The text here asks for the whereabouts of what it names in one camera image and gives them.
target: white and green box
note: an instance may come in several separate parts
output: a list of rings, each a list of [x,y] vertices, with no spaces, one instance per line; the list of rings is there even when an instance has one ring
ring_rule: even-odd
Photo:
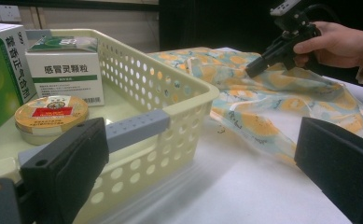
[[[0,126],[35,95],[26,49],[24,27],[0,23]]]
[[[97,38],[45,36],[26,51],[38,97],[77,96],[104,105]]]

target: hand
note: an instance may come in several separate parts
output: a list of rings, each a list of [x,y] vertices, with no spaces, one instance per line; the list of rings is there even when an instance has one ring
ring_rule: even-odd
[[[350,68],[363,67],[363,31],[351,29],[338,23],[314,22],[321,35],[300,42],[294,46],[298,67],[309,61],[309,52],[314,52],[319,63]]]

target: round container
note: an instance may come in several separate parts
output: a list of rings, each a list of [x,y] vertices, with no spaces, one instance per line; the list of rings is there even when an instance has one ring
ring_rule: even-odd
[[[24,141],[43,145],[88,118],[88,104],[76,96],[49,96],[22,105],[15,124]]]

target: plastic basket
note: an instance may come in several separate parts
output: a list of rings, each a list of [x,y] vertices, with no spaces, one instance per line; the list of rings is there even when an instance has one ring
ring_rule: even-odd
[[[107,122],[162,109],[170,124],[163,132],[110,154],[110,160],[80,210],[76,223],[94,219],[157,183],[193,159],[203,117],[218,90],[195,77],[160,63],[136,49],[94,30],[50,30],[55,36],[93,36],[99,39],[99,58],[105,106],[90,108],[90,117]],[[0,177],[20,179],[18,153],[32,148],[23,143],[13,119],[0,128],[9,144],[0,144]]]

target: white tabletop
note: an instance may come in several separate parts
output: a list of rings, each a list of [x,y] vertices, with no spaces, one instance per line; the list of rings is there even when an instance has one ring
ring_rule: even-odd
[[[363,103],[363,88],[346,84]],[[191,164],[101,217],[103,223],[346,224],[301,170],[206,118]]]

